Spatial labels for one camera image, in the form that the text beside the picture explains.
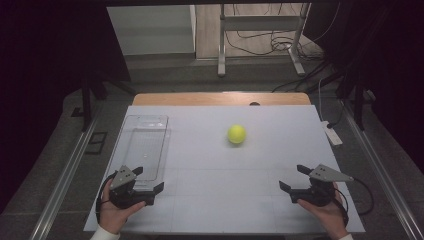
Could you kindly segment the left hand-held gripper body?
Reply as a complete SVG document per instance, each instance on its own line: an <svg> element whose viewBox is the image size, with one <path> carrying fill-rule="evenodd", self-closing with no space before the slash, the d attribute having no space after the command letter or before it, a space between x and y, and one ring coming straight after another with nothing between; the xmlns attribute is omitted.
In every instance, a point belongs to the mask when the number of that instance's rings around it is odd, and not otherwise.
<svg viewBox="0 0 424 240"><path fill-rule="evenodd" d="M120 209L127 209L134 204L145 202L147 206L154 204L155 196L148 191L136 191L134 185L137 176L127 166L123 165L113 178L110 185L109 200Z"/></svg>

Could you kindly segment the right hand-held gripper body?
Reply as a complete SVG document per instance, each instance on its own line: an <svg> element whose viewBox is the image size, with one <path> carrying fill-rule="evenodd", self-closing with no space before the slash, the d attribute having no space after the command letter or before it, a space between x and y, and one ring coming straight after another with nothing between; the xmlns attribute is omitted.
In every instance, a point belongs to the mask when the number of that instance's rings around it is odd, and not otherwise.
<svg viewBox="0 0 424 240"><path fill-rule="evenodd" d="M354 180L353 177L323 164L312 169L312 172L307 176L309 177L310 187L307 189L292 189L289 195L293 203L302 199L318 207L326 206L335 198L334 182Z"/></svg>

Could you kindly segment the clear plastic container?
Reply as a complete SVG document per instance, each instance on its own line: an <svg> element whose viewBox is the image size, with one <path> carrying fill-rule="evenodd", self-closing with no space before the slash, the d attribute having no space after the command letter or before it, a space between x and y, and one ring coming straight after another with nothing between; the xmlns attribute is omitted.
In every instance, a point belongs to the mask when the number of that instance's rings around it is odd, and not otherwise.
<svg viewBox="0 0 424 240"><path fill-rule="evenodd" d="M122 165L130 170L142 167L135 189L148 191L163 181L170 130L166 115L128 115L111 157L110 170Z"/></svg>

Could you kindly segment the yellow tennis ball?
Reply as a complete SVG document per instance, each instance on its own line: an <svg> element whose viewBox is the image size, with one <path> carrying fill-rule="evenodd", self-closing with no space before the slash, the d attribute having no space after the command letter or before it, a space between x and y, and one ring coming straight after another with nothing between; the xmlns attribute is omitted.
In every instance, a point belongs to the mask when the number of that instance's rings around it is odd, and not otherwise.
<svg viewBox="0 0 424 240"><path fill-rule="evenodd" d="M247 132L242 125L232 125L227 130L227 139L233 144L241 144L247 136Z"/></svg>

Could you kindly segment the person's right hand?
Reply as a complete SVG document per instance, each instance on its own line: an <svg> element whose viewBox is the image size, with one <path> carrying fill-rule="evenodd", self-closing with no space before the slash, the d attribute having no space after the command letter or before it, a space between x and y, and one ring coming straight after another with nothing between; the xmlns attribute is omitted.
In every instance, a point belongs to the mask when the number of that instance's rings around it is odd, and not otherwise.
<svg viewBox="0 0 424 240"><path fill-rule="evenodd" d="M334 202L323 207L317 207L302 199L299 199L297 203L320 222L331 240L339 240L350 234L346 230L342 211Z"/></svg>

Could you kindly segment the person's left hand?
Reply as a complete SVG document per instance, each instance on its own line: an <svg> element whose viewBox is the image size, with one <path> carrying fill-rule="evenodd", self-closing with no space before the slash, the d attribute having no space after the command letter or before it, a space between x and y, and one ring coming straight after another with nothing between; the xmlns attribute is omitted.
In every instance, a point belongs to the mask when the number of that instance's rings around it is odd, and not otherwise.
<svg viewBox="0 0 424 240"><path fill-rule="evenodd" d="M127 209L120 209L116 207L109 200L111 182L112 180L108 180L103 188L99 211L99 226L111 234L118 235L128 218L145 207L146 203L140 202Z"/></svg>

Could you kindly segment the white power strip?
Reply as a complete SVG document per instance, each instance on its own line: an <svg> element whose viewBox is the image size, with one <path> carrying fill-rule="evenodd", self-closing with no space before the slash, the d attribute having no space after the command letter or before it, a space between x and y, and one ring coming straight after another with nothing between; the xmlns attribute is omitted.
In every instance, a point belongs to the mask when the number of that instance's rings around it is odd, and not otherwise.
<svg viewBox="0 0 424 240"><path fill-rule="evenodd" d="M323 130L332 146L340 146L343 144L343 141L338 136L336 131L333 128L330 128L330 123L328 121L322 121L321 125L323 127Z"/></svg>

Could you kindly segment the white board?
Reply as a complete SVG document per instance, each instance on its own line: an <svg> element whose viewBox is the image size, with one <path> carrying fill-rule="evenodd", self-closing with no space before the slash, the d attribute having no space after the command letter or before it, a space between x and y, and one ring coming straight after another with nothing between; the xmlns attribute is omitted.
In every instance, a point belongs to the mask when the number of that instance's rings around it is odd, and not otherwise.
<svg viewBox="0 0 424 240"><path fill-rule="evenodd" d="M140 234L306 234L322 227L279 188L308 187L298 165L337 168L312 105L131 106L128 115L166 115L170 138L164 190L123 229ZM227 139L232 125L246 139Z"/></svg>

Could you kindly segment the black stand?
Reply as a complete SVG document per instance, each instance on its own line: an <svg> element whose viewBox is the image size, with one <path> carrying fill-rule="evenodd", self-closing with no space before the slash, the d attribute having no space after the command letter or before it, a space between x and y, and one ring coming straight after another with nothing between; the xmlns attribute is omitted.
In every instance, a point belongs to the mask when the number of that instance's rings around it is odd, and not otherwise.
<svg viewBox="0 0 424 240"><path fill-rule="evenodd" d="M320 87L327 85L337 79L341 78L342 81L337 87L335 93L338 99L346 100L350 94L353 94L353 119L360 130L364 131L365 127L363 124L363 106L366 103L365 93L365 79L361 75L361 71L358 67L348 66L337 70L335 73L324 77L318 83L311 87L307 87L304 92L309 94L317 91Z"/></svg>
<svg viewBox="0 0 424 240"><path fill-rule="evenodd" d="M85 74L81 78L82 107L75 108L72 113L72 117L83 118L82 132L86 132L88 130L93 119L91 111L91 94L94 94L94 97L97 100L105 100L108 96L106 87L104 86L105 82L112 84L131 96L136 96L138 94L134 88L126 85L116 78L113 78L104 71L96 70L90 74Z"/></svg>

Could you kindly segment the wooden table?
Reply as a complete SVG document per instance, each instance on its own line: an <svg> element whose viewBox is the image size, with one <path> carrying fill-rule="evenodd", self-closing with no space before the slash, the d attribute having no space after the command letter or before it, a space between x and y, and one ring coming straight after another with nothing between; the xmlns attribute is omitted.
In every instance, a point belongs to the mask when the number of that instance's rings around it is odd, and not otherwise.
<svg viewBox="0 0 424 240"><path fill-rule="evenodd" d="M305 93L265 92L187 92L142 93L134 97L134 106L260 106L310 105Z"/></svg>

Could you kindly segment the dark curtain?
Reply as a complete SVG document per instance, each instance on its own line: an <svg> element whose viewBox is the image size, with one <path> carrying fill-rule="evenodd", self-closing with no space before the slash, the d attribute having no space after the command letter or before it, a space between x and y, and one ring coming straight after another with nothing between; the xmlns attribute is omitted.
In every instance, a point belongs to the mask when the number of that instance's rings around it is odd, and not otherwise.
<svg viewBox="0 0 424 240"><path fill-rule="evenodd" d="M360 77L376 97L373 111L424 173L424 0L313 3L304 35L344 67L383 6L390 12L361 61Z"/></svg>
<svg viewBox="0 0 424 240"><path fill-rule="evenodd" d="M0 0L0 213L62 114L64 98L130 75L107 7L96 0Z"/></svg>

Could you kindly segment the white cabinet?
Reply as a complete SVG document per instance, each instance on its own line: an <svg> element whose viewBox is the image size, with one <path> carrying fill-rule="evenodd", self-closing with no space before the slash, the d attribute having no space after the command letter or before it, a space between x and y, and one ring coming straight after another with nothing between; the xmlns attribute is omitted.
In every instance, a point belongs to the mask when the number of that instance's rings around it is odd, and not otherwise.
<svg viewBox="0 0 424 240"><path fill-rule="evenodd" d="M108 7L124 55L195 52L193 5Z"/></svg>

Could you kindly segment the aluminium rail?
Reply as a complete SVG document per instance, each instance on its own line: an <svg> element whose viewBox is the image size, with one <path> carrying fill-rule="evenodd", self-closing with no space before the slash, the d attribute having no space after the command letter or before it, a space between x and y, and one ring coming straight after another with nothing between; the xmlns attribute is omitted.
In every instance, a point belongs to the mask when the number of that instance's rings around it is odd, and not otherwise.
<svg viewBox="0 0 424 240"><path fill-rule="evenodd" d="M406 200L401 195L401 192L395 186L389 173L384 167L380 156L372 145L368 135L364 130L361 130L356 121L352 107L349 103L344 103L345 117L359 141L365 155L375 173L383 191L385 192L390 204L392 205L397 218L399 219L403 229L405 230L409 240L424 240L424 230L418 226L418 221L413 215L411 209L407 205Z"/></svg>
<svg viewBox="0 0 424 240"><path fill-rule="evenodd" d="M70 184L74 178L79 163L84 155L89 139L92 136L98 123L98 116L94 116L89 122L85 131L78 138L76 146L73 148L70 157L62 170L58 181L44 207L35 227L29 237L29 240L46 240L58 215L59 209L68 192Z"/></svg>

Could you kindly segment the grey metal desk frame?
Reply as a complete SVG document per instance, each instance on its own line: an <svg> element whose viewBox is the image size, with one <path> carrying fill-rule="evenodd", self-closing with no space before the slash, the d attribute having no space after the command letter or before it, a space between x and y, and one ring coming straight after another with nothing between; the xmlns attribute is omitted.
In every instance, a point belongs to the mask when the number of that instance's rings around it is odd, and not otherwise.
<svg viewBox="0 0 424 240"><path fill-rule="evenodd" d="M298 55L298 45L305 25L309 3L305 3L298 16L226 16L224 5L220 5L220 38L218 55L218 76L226 74L225 33L227 31L294 31L295 36L287 52L299 76L306 74Z"/></svg>

